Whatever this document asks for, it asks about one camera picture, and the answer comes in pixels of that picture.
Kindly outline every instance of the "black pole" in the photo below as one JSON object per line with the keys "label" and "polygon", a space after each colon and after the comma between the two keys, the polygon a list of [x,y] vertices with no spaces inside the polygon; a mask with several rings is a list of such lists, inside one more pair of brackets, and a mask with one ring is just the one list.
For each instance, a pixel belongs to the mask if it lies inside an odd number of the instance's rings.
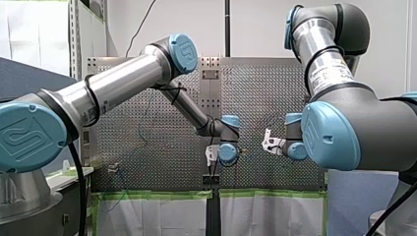
{"label": "black pole", "polygon": [[224,0],[226,57],[230,57],[230,0]]}

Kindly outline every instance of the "perforated metal panel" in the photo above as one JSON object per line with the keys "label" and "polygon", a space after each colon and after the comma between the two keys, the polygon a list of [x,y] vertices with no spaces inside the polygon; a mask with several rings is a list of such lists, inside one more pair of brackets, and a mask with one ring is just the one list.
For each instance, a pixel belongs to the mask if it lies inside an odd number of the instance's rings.
{"label": "perforated metal panel", "polygon": [[[118,65],[125,58],[91,58],[89,73]],[[221,188],[323,190],[324,171],[312,161],[294,162],[262,150],[267,126],[284,136],[286,113],[301,112],[303,70],[292,59],[222,58],[221,113],[241,119],[237,165],[217,168]],[[176,79],[199,101],[200,71]],[[148,89],[101,117],[90,148],[100,168],[93,175],[96,191],[120,189],[200,190],[207,172],[201,144],[190,123],[157,90]],[[108,173],[119,163],[122,174]]]}
{"label": "perforated metal panel", "polygon": [[[125,58],[91,58],[90,73],[118,65]],[[177,78],[197,102],[199,70]],[[117,189],[181,190],[202,188],[199,137],[190,123],[158,90],[147,89],[100,117],[97,124],[100,168],[97,191]],[[108,173],[119,163],[121,174]]]}
{"label": "perforated metal panel", "polygon": [[223,168],[223,188],[319,190],[325,176],[310,159],[292,161],[262,149],[267,126],[274,137],[284,137],[289,112],[301,112],[305,94],[303,69],[293,59],[222,58],[222,114],[241,120],[238,163]]}

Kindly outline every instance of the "logo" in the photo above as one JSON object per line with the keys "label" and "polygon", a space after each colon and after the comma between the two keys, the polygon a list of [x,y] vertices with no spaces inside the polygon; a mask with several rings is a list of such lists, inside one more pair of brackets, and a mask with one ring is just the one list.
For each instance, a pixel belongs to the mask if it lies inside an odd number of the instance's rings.
{"label": "logo", "polygon": [[52,139],[34,117],[0,130],[0,147],[17,161],[23,161],[51,144]]}
{"label": "logo", "polygon": [[193,44],[190,41],[183,42],[180,45],[181,54],[187,58],[189,61],[193,61],[196,59],[196,55],[194,54]]}

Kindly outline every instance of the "white label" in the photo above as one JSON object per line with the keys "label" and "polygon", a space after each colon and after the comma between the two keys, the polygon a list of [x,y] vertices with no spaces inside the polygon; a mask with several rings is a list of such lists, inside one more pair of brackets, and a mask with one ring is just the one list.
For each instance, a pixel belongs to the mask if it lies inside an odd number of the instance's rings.
{"label": "white label", "polygon": [[317,68],[310,77],[313,94],[317,94],[330,86],[353,82],[349,68],[341,60],[334,60],[329,65]]}

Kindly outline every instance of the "robotic arm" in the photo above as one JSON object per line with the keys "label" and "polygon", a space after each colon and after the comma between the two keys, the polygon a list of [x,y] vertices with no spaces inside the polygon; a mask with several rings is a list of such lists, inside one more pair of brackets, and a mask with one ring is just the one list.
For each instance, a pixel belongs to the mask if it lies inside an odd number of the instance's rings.
{"label": "robotic arm", "polygon": [[369,38],[367,18],[355,6],[290,11],[285,47],[304,67],[311,100],[302,113],[287,114],[285,139],[270,138],[266,131],[265,150],[297,160],[310,157],[329,169],[414,172],[415,93],[379,100],[354,81]]}
{"label": "robotic arm", "polygon": [[45,166],[78,138],[83,127],[92,126],[100,115],[147,88],[161,90],[199,135],[220,137],[220,160],[235,160],[238,117],[209,119],[172,81],[193,72],[197,61],[197,51],[189,37],[175,34],[147,45],[139,57],[84,81],[1,104],[0,173],[24,173]]}

